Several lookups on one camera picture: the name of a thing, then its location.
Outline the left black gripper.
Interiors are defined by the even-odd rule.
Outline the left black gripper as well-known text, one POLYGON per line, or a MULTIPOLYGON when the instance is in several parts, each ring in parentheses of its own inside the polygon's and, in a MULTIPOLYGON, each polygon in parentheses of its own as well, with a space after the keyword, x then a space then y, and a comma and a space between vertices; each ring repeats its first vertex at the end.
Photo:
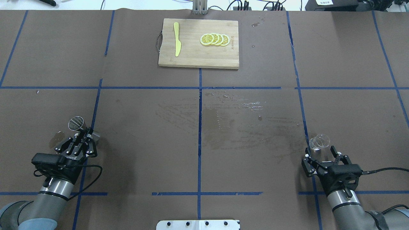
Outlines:
POLYGON ((56 166, 51 166, 48 177, 63 179, 75 185, 86 158, 97 157, 96 142, 92 137, 93 132, 92 128, 88 128, 73 137, 66 138, 55 146, 54 150, 58 154, 49 153, 48 157, 53 163, 56 163, 56 166), (79 155, 79 157, 70 159, 64 155, 79 155))

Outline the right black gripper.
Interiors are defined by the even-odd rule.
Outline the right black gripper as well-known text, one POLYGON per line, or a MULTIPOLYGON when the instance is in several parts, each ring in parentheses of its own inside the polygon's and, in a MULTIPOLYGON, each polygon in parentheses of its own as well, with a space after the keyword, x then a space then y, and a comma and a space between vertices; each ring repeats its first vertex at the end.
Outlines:
POLYGON ((331 146, 330 151, 335 160, 330 166, 326 166, 312 156, 310 148, 305 148, 305 157, 301 162, 305 175, 318 176, 326 196, 345 188, 355 191, 363 170, 358 164, 352 164, 349 156, 338 152, 335 146, 331 146))

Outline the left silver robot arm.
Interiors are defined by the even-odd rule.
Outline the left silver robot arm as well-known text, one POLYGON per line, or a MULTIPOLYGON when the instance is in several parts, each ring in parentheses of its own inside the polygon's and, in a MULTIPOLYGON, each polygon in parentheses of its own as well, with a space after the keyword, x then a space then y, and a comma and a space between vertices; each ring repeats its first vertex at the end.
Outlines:
POLYGON ((1 209, 2 230, 54 230, 88 158, 96 157, 92 128, 79 128, 55 147, 55 153, 32 158, 36 177, 45 181, 33 201, 10 203, 1 209))

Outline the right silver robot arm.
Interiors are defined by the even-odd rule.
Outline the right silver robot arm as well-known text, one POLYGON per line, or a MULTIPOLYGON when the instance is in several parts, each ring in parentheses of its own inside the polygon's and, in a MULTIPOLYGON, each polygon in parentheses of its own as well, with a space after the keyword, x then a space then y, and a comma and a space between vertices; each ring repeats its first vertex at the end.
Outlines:
POLYGON ((323 162, 315 159, 311 150, 306 148, 301 166, 307 177, 319 178, 339 229, 407 230, 408 206, 395 205, 382 212, 365 211, 356 195, 360 176, 378 173, 380 170, 363 171, 334 146, 330 151, 334 160, 323 162))

